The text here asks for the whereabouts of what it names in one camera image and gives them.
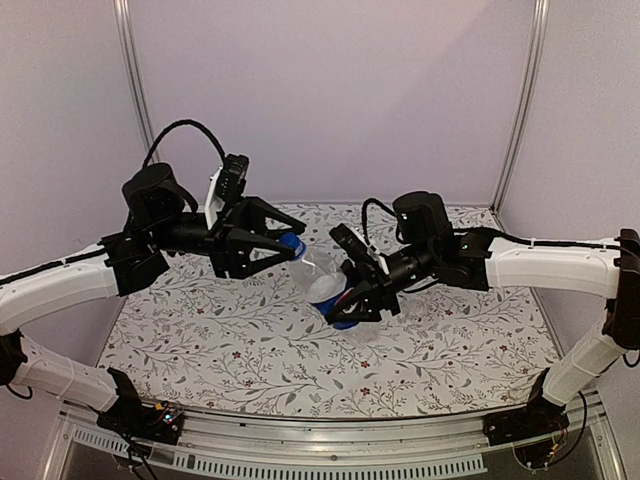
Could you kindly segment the blue bottle cap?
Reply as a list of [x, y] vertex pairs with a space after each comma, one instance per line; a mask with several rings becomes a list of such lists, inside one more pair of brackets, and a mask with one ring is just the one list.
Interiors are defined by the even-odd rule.
[[295, 259], [301, 258], [306, 252], [306, 244], [298, 235], [292, 232], [287, 232], [282, 235], [279, 242], [294, 250]]

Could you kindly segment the clear Pepsi plastic bottle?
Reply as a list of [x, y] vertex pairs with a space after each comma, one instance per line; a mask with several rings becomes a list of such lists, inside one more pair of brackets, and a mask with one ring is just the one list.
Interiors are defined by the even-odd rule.
[[[288, 270], [305, 300], [322, 316], [337, 296], [346, 290], [347, 278], [337, 262], [329, 254], [308, 244], [301, 258], [289, 262]], [[331, 327], [358, 348], [380, 339], [380, 328], [376, 323], [336, 324]]]

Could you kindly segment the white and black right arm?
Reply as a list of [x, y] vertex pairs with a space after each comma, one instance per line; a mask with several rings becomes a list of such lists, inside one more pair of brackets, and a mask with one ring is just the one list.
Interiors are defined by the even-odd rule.
[[426, 279], [467, 290], [533, 287], [582, 292], [606, 301], [605, 319], [560, 361], [541, 373], [517, 415], [517, 427], [537, 436], [584, 386], [639, 348], [639, 235], [613, 239], [521, 239], [496, 229], [456, 229], [442, 198], [416, 191], [392, 203], [402, 249], [378, 257], [367, 238], [345, 225], [330, 232], [348, 256], [356, 282], [329, 310], [328, 323], [378, 322], [399, 313], [400, 291]]

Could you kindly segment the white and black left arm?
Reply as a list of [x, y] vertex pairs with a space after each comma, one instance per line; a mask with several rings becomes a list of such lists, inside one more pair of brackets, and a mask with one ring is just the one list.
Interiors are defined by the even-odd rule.
[[169, 164], [146, 166], [122, 187], [129, 218], [121, 232], [69, 257], [3, 276], [2, 385], [39, 389], [109, 412], [126, 433], [141, 433], [149, 415], [126, 373], [83, 365], [21, 329], [76, 305], [145, 290], [177, 254], [208, 258], [223, 279], [246, 279], [293, 259], [293, 248], [279, 239], [303, 233], [305, 224], [245, 195], [247, 170], [247, 157], [227, 159], [211, 180], [206, 205], [199, 206]]

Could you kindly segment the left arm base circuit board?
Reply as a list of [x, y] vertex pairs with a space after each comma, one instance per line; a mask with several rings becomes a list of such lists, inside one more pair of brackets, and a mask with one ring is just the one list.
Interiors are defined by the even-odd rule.
[[109, 367], [115, 381], [115, 403], [97, 416], [97, 426], [127, 438], [177, 445], [184, 425], [183, 408], [169, 401], [145, 405], [132, 381], [122, 371]]

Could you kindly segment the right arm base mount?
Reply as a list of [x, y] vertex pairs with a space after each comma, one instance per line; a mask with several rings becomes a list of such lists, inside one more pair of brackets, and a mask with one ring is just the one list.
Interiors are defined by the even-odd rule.
[[556, 432], [563, 436], [569, 426], [565, 406], [556, 405], [543, 397], [543, 384], [548, 372], [549, 368], [536, 378], [524, 406], [487, 414], [482, 419], [482, 432], [491, 446], [546, 435], [545, 440], [515, 448], [516, 460], [529, 469], [545, 468], [553, 463], [560, 441], [551, 440], [549, 435]]

